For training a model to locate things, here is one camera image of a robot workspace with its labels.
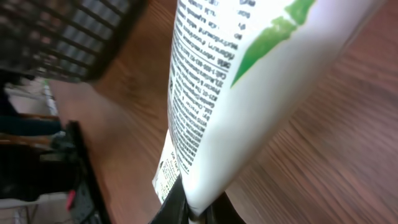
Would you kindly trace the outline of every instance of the plastic crate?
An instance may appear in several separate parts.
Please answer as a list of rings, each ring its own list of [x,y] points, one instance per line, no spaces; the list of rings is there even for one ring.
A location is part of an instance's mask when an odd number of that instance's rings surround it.
[[[145,5],[145,0],[0,0],[0,71],[97,80]]]

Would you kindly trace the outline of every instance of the wood grain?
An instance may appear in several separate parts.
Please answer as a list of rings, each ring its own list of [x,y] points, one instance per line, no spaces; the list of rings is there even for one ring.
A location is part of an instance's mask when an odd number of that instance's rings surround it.
[[[95,85],[52,82],[113,222],[147,223],[167,130],[175,1],[151,1]],[[390,1],[227,193],[247,223],[398,223],[398,1]]]

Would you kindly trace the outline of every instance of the black basket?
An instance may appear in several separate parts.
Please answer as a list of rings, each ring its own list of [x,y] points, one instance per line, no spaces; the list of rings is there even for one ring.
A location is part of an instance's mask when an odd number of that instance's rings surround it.
[[[0,71],[97,80],[145,5],[145,0],[0,0]]]

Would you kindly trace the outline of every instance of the dark woven basket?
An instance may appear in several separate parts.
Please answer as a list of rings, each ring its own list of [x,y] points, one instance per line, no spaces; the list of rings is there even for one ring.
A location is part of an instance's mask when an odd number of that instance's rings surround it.
[[[99,79],[145,0],[0,0],[0,75]]]

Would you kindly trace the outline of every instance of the white packaging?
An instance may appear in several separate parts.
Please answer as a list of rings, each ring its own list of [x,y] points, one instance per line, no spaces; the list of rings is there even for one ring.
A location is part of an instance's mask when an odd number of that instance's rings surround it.
[[[178,1],[165,150],[177,152],[195,215],[225,191],[383,2]]]

